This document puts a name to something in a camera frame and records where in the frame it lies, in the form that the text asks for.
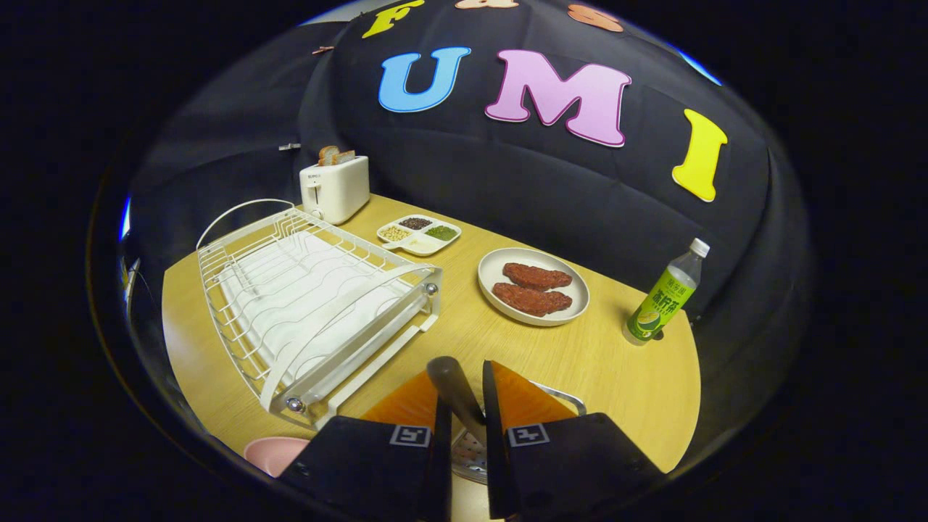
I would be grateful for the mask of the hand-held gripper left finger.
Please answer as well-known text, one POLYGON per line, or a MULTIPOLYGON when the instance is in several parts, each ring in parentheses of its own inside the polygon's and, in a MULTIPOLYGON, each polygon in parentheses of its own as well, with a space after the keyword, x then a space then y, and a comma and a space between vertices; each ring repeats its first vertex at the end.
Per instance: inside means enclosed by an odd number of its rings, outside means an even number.
POLYGON ((329 420, 281 480, 354 521, 448 521, 451 427, 419 373, 361 417, 329 420))

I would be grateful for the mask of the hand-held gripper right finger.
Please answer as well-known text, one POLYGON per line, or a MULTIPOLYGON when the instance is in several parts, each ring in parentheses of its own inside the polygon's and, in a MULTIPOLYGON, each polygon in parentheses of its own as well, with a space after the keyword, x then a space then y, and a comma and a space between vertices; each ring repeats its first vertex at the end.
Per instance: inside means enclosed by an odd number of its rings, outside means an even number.
POLYGON ((609 416, 576 414, 497 361, 483 397, 493 519, 610 520, 663 482, 609 416))

